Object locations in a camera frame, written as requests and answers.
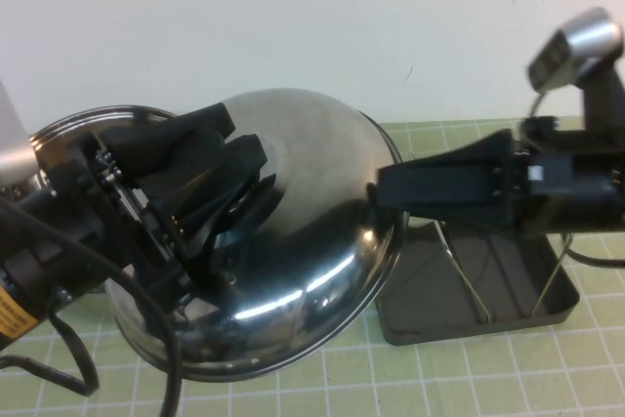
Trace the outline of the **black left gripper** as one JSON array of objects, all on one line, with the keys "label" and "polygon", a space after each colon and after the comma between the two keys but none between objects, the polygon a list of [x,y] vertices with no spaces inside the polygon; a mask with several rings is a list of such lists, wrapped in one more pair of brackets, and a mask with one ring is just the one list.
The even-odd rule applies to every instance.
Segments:
[{"label": "black left gripper", "polygon": [[[68,236],[134,279],[164,311],[196,289],[193,255],[232,243],[268,216],[268,162],[256,135],[235,130],[223,103],[161,121],[47,133],[56,218]],[[195,136],[206,143],[179,150]]]}]

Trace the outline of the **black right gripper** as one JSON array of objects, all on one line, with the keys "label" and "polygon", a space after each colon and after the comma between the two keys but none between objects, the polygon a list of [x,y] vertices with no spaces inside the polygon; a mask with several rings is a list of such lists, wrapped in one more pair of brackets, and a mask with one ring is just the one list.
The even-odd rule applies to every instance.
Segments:
[{"label": "black right gripper", "polygon": [[622,126],[561,131],[543,116],[521,129],[380,168],[377,206],[526,236],[624,230]]}]

